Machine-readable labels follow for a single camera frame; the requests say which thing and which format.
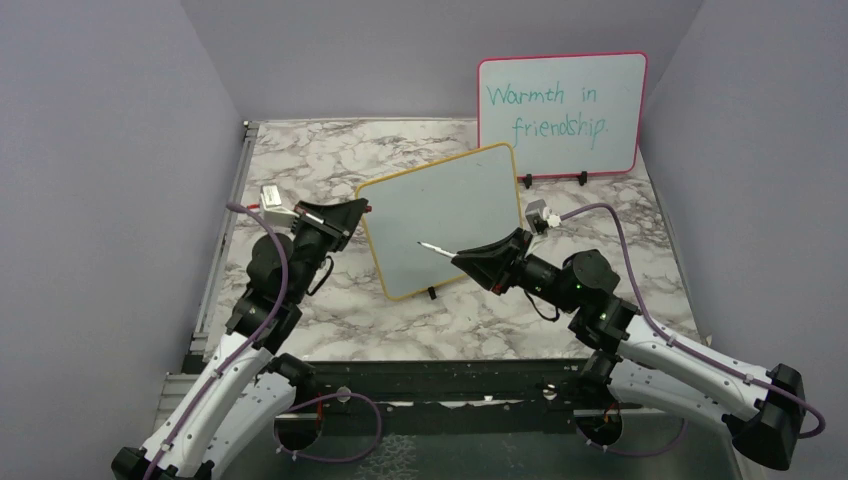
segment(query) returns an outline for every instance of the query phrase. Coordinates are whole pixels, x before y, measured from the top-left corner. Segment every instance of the marble surface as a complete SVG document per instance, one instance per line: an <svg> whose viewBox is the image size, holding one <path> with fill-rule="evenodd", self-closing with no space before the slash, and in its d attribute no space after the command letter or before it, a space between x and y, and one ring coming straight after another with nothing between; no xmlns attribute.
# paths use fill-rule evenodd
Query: marble surface
<svg viewBox="0 0 848 480"><path fill-rule="evenodd" d="M266 123L259 130L243 204L258 202L259 186L276 183L285 200L333 203L353 198L363 182L476 147L474 120L349 120ZM521 187L523 207L544 198L559 213L593 202L612 204L624 223L636 277L649 311L697 338L659 209L641 156L628 174ZM247 284L250 249L264 232L241 217L233 233L207 351L218 342ZM572 252L599 249L622 276L616 294L634 302L615 226L604 211L585 213L554 231L535 252L559 264ZM588 357L567 329L569 319L542 320L520 290L495 296L463 279L399 302L380 288L360 225L334 255L332 276L301 304L303 318L284 349L306 360L435 360ZM539 302L551 313L550 305Z"/></svg>

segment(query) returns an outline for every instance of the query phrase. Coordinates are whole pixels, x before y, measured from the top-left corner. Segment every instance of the purple-gray wall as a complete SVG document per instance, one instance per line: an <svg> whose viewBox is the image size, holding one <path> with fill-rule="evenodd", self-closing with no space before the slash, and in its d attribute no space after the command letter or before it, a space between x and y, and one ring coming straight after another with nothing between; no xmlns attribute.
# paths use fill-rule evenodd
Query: purple-gray wall
<svg viewBox="0 0 848 480"><path fill-rule="evenodd" d="M848 3L706 0L643 132L713 346L797 368L829 420L771 478L845 478Z"/></svg>
<svg viewBox="0 0 848 480"><path fill-rule="evenodd" d="M241 117L175 0L0 6L0 478L111 478L188 345Z"/></svg>
<svg viewBox="0 0 848 480"><path fill-rule="evenodd" d="M182 0L252 120L476 116L486 57L643 50L648 92L701 0Z"/></svg>

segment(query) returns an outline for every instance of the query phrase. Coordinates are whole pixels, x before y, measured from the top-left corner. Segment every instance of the yellow frame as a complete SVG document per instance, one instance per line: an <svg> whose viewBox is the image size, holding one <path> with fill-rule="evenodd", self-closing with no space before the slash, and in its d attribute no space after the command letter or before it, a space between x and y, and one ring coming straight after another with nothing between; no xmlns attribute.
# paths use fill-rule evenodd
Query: yellow frame
<svg viewBox="0 0 848 480"><path fill-rule="evenodd" d="M440 165L442 163L447 163L447 162L450 162L452 160L458 160L462 157L467 157L469 155L474 155L475 153L485 152L486 150L491 150L493 148L502 147L502 146L505 146L509 149L509 160L510 160L510 163L512 163L513 185L515 186L515 204L518 207L518 225L523 228L524 227L524 219L521 217L521 198L519 197L519 194L518 194L518 174L516 173L516 170L515 170L515 151L512 149L512 145L510 145L506 142L494 143L494 144L489 145L487 147L477 148L475 150L470 150L468 152L461 153L459 155L454 155L452 157L443 158L441 160L437 160L435 162L428 163L426 165L421 165L421 166L418 166L418 167L410 168L408 170L403 170L403 171L400 171L400 172L397 172L397 173L393 173L391 175L386 175L385 177L380 177L380 178L376 178L374 180L369 180L369 181L363 183L362 185L356 187L356 191L354 192L354 197L359 198L360 190L362 190L363 188L365 188L367 186L374 185L375 183L384 182L386 180L390 180L392 178L399 177L401 175L406 175L408 173L417 172L418 170L423 170L425 168L435 167L436 165ZM411 297L411 296L416 295L418 293L426 292L427 289L422 288L421 290L416 290L412 293L407 293L405 295L401 295L400 297L393 297L393 296L389 295L388 290L386 290L386 281L383 279L383 272L380 270L380 262L377 261L377 252L374 250L374 244L371 242L371 233L368 232L368 222L366 221L365 217L366 217L366 215L363 215L363 217L362 217L362 227L365 229L365 238L368 240L368 248L371 250L371 257L374 258L374 265L377 267L377 277L380 278L380 287L383 289L383 294L386 296L386 298L388 298L389 300L397 302L398 300L403 300L404 298ZM437 283L437 284L432 285L432 286L433 287L441 287L442 285L447 285L448 283L459 280L460 278L465 277L465 276L466 276L466 274L463 273L463 274L461 274L457 277L451 278L449 280L445 280L444 282L440 282L440 283Z"/></svg>

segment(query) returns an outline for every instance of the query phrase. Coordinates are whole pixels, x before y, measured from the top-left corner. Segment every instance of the metal frame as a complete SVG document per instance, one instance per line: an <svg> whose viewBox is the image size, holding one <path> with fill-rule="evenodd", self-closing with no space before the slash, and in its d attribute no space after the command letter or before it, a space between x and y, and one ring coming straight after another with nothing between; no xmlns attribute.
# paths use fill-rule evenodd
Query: metal frame
<svg viewBox="0 0 848 480"><path fill-rule="evenodd" d="M260 122L244 122L244 142L241 146L241 155L236 168L236 176L233 180L233 186L230 189L228 201L241 202L241 196L244 193L244 187L247 180L247 172L250 169L250 162L253 160L253 149L256 146L256 137L259 132ZM218 289L221 282L221 276L224 273L224 267L227 265L227 255L230 252L230 238L233 236L233 230L236 226L236 215L227 212L224 215L224 220L221 223L221 228L218 232L219 246L215 257L212 259L212 268L209 270L209 276L206 278L206 289L203 291L203 299L200 302L200 310L197 313L197 323L194 327L194 338L192 345L194 346L195 339L199 339L202 333L208 332L209 312L214 309L215 301L218 299Z"/></svg>
<svg viewBox="0 0 848 480"><path fill-rule="evenodd" d="M586 359L311 362L314 384L299 388L296 401L360 393L377 403L384 434L574 433L575 410L602 411L612 401L580 382L585 364ZM324 402L320 412L328 421L321 435L373 433L374 412L349 400ZM276 423L299 420L289 414ZM307 422L308 429L314 425Z"/></svg>

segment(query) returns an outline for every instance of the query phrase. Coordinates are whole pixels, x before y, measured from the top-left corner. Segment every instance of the whiteboard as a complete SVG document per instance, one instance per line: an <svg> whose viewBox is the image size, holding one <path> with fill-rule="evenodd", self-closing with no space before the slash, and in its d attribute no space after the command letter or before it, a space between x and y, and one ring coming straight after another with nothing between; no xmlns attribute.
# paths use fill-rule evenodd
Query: whiteboard
<svg viewBox="0 0 848 480"><path fill-rule="evenodd" d="M356 198L372 207L362 224L386 296L400 300L464 276L418 242L456 252L521 226L515 177L512 148L501 143L360 185Z"/></svg>
<svg viewBox="0 0 848 480"><path fill-rule="evenodd" d="M506 142L520 176L633 168L644 53L494 58L477 69L478 142Z"/></svg>

